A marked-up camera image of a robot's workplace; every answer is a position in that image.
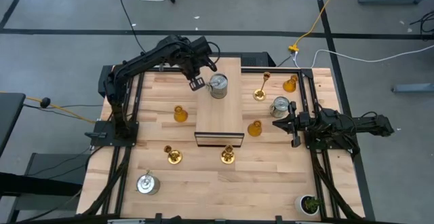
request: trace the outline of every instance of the wooden table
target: wooden table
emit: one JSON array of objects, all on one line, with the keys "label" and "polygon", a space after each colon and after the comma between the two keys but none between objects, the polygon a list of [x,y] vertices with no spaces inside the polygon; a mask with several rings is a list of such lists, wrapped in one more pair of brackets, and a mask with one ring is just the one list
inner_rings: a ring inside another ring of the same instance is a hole
[{"label": "wooden table", "polygon": [[[332,74],[329,69],[313,69],[319,103],[339,110]],[[288,74],[271,73],[265,84],[267,99],[258,102],[252,92],[262,85],[262,73],[242,73],[242,111],[244,142],[235,149],[235,163],[220,161],[220,147],[198,147],[195,142],[196,95],[180,73],[146,72],[142,87],[138,121],[140,129],[133,148],[123,198],[121,217],[163,218],[180,215],[184,219],[319,220],[298,214],[294,200],[304,194],[316,194],[309,151],[302,144],[291,148],[291,134],[272,126],[269,105],[277,96],[285,96],[301,105],[300,90],[287,93],[282,83]],[[133,90],[138,78],[134,80]],[[307,94],[309,86],[305,82]],[[134,103],[131,96],[129,108]],[[308,95],[309,107],[312,108]],[[173,118],[176,105],[189,113],[184,123]],[[101,119],[111,113],[105,101]],[[252,137],[247,127],[255,119],[262,121],[262,134]],[[169,164],[166,145],[180,150],[184,158],[177,165]],[[107,182],[113,148],[105,147],[92,156],[85,177],[77,213],[86,210]],[[359,188],[351,157],[343,150],[329,150],[334,183],[353,210],[364,216]],[[137,192],[136,181],[149,169],[161,181],[155,195]],[[323,185],[328,216],[332,216],[326,187]],[[113,212],[117,186],[111,199]]]}]

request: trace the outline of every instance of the metal can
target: metal can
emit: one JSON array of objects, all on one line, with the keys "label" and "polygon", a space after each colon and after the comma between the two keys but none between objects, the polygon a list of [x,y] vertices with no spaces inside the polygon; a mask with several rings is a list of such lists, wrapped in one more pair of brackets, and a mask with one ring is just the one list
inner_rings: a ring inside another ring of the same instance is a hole
[{"label": "metal can", "polygon": [[137,180],[137,190],[140,193],[153,195],[160,189],[160,181],[157,177],[145,174]]},{"label": "metal can", "polygon": [[228,79],[223,74],[214,74],[210,80],[211,96],[213,98],[221,99],[228,93]]},{"label": "metal can", "polygon": [[287,98],[278,96],[270,105],[270,114],[273,117],[281,118],[288,111],[288,105],[290,105],[290,101]]}]

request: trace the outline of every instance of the gray floor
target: gray floor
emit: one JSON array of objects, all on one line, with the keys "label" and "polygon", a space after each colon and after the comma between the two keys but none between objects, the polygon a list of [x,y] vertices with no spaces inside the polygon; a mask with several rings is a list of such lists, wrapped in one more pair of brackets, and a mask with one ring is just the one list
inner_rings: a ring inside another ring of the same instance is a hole
[{"label": "gray floor", "polygon": [[[12,0],[0,0],[5,12]],[[318,15],[316,0],[177,0],[150,3],[124,0],[132,22],[141,30],[307,31]],[[434,0],[417,6],[360,6],[357,0],[333,0],[328,16],[334,33],[417,34],[408,26],[431,11]],[[21,0],[6,25],[9,29],[128,30],[119,0]],[[320,22],[315,32],[323,32]],[[144,48],[153,48],[163,36],[140,36]],[[288,56],[293,37],[207,37],[223,52],[268,51],[280,62]],[[338,52],[365,59],[420,49],[433,42],[419,40],[335,39]],[[300,66],[310,66],[323,38],[299,43]],[[97,81],[104,64],[118,63],[139,53],[132,36],[0,35],[0,90],[49,96],[53,103],[100,104]],[[434,49],[382,63],[366,64],[339,58],[353,115],[377,111],[389,117],[396,133],[389,138],[359,136],[374,212],[379,221],[430,223],[434,219],[434,133],[431,116],[434,96],[396,95],[395,83],[433,81]],[[286,62],[284,66],[294,66]],[[316,67],[331,67],[330,56],[320,54]],[[76,108],[88,118],[100,108]],[[0,170],[22,174],[32,152],[79,153],[89,145],[85,122],[24,108],[12,133]],[[0,221],[11,200],[3,198]]]}]

